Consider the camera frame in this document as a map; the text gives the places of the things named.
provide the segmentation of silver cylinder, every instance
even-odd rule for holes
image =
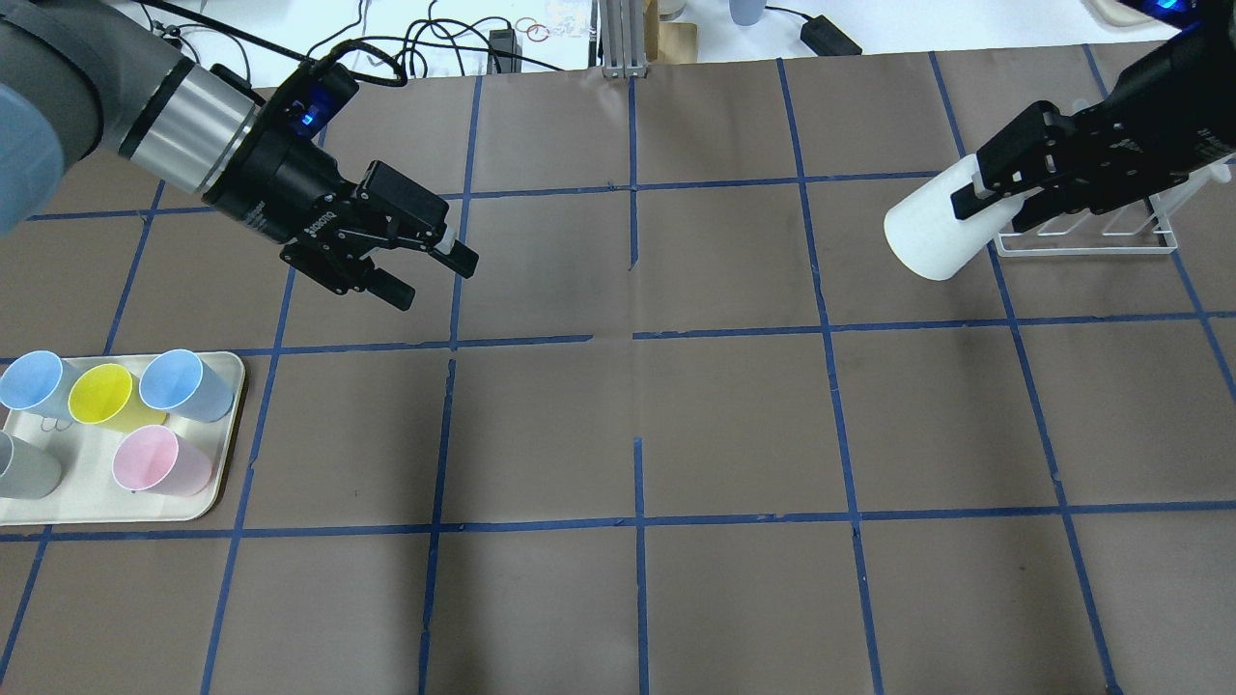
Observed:
[[[194,66],[133,151],[133,163],[188,193],[209,189],[248,135],[257,105]]]

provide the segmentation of beige tray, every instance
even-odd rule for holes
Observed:
[[[164,423],[214,460],[210,482],[192,497],[168,497],[129,492],[111,477],[111,456],[124,434],[100,427],[44,419],[41,416],[9,413],[4,430],[56,456],[64,466],[64,477],[42,500],[0,498],[0,524],[174,522],[200,517],[214,506],[222,484],[224,465],[236,429],[240,401],[245,391],[245,362],[231,352],[199,352],[201,361],[215,370],[236,396],[222,419],[200,423],[168,416]],[[115,357],[69,357],[83,371],[115,362],[141,376],[158,355]]]

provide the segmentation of cup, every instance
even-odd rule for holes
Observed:
[[[0,403],[10,411],[72,420],[69,391],[80,377],[82,370],[56,352],[27,352],[0,375]]]
[[[79,423],[126,433],[167,419],[167,413],[142,403],[137,377],[114,364],[99,365],[82,375],[69,391],[69,413]]]
[[[210,482],[210,456],[171,429],[151,424],[125,437],[111,477],[131,492],[192,497]]]
[[[765,0],[729,0],[729,19],[738,26],[751,26],[764,15]]]
[[[61,484],[62,474],[54,456],[0,430],[0,497],[46,497]]]
[[[189,350],[171,350],[154,357],[137,391],[151,408],[198,422],[215,422],[226,416],[236,396],[222,377]]]

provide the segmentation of white tray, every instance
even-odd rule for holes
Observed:
[[[214,460],[210,482],[201,492],[192,497],[129,492],[111,477],[111,456],[125,438],[122,433],[12,412],[4,423],[4,430],[56,456],[64,466],[64,476],[56,490],[42,500],[0,498],[0,524],[174,522],[195,519],[206,513],[222,484],[222,469],[245,391],[245,362],[231,352],[198,355],[236,393],[231,411],[218,422],[200,423],[168,416],[164,423]],[[67,361],[83,371],[115,362],[141,376],[157,356],[68,357]]]

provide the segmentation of robotic arm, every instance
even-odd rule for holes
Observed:
[[[373,52],[344,42],[263,101],[226,68],[195,66],[99,0],[0,0],[0,113],[9,127],[25,124],[5,134],[0,160],[46,145],[43,156],[0,167],[16,172],[0,176],[0,234],[103,146],[282,245],[287,263],[337,294],[412,305],[415,291],[375,266],[375,249],[423,251],[471,277],[477,255],[447,228],[445,200],[382,162],[351,183],[313,143],[358,90],[339,64],[352,51]],[[399,77],[379,82],[405,84],[383,58]]]
[[[889,211],[885,235],[915,272],[947,279],[1010,221],[1104,214],[1236,151],[1232,0],[1121,0],[1184,28],[1072,116],[1036,101],[979,150]]]

